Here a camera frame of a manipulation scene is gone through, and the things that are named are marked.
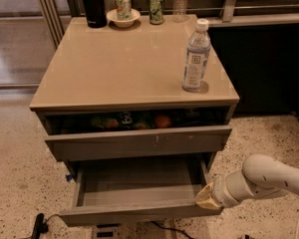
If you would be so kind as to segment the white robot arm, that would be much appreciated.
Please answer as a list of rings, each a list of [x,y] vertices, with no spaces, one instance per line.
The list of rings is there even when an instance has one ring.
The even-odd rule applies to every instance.
[[[246,199],[271,199],[285,191],[299,196],[299,168],[286,165],[264,154],[246,157],[242,168],[221,175],[195,196],[201,208],[217,210],[239,205]]]

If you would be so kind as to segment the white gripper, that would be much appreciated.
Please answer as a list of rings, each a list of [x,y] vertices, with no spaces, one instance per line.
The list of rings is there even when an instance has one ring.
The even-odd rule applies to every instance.
[[[237,170],[217,177],[213,183],[204,186],[195,196],[195,203],[204,209],[231,208],[243,200],[252,199],[256,186]]]

